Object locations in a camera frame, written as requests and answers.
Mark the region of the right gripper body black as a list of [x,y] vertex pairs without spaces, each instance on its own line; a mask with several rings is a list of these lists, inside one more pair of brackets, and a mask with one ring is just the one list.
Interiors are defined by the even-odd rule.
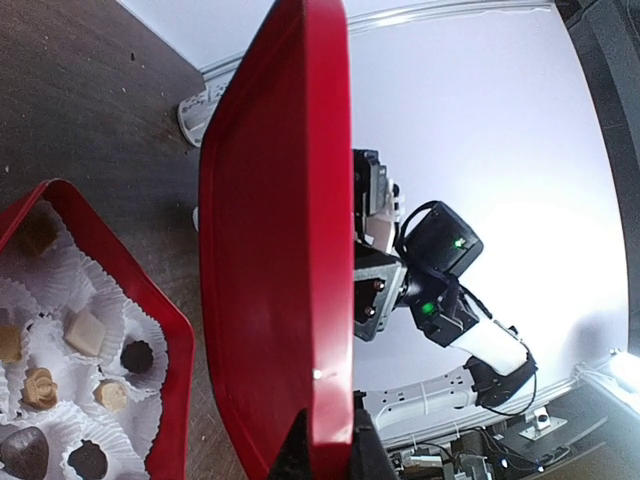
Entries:
[[364,342],[382,332],[407,273],[397,256],[354,243],[354,334]]

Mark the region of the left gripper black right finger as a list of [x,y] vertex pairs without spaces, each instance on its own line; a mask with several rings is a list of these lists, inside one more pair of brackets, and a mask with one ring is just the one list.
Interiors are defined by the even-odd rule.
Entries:
[[384,449],[369,412],[364,392],[354,393],[354,424],[349,462],[350,479],[392,479],[393,466]]

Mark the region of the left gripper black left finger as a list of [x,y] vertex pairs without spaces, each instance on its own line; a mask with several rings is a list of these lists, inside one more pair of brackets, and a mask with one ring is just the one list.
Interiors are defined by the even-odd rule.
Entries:
[[310,480],[307,410],[301,410],[269,470],[270,480]]

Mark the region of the red box base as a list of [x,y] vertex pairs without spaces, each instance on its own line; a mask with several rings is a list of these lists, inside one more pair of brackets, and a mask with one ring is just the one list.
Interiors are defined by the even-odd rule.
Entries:
[[159,432],[145,465],[153,479],[184,479],[195,355],[190,322],[150,279],[80,191],[66,180],[45,180],[1,211],[2,246],[7,245],[41,199],[52,204],[80,249],[115,279],[126,297],[159,322],[168,344],[168,369],[161,389],[163,413]]

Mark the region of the red box lid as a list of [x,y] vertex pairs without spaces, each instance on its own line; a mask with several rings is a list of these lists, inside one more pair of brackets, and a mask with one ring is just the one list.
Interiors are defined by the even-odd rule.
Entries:
[[353,160],[339,1],[273,4],[201,147],[203,324],[218,411],[250,478],[296,421],[314,479],[353,436]]

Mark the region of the dark heart chocolate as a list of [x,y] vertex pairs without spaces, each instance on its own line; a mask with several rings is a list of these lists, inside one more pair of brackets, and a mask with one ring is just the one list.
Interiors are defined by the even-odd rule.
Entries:
[[49,444],[38,427],[11,433],[1,442],[4,470],[18,479],[42,480],[49,464]]

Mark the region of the tan square chocolate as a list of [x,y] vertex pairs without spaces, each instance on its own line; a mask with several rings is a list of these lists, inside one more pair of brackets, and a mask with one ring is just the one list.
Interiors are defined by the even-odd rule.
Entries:
[[13,325],[0,326],[0,360],[14,363],[22,358],[21,332]]

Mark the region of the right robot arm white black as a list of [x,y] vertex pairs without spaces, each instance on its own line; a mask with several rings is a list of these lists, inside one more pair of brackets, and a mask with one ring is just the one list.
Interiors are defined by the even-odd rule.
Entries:
[[391,246],[368,241],[356,222],[354,333],[371,342],[391,313],[410,310],[416,328],[442,347],[480,330],[486,306],[459,278],[483,250],[475,232],[449,206],[430,201],[413,212],[416,226],[394,224]]

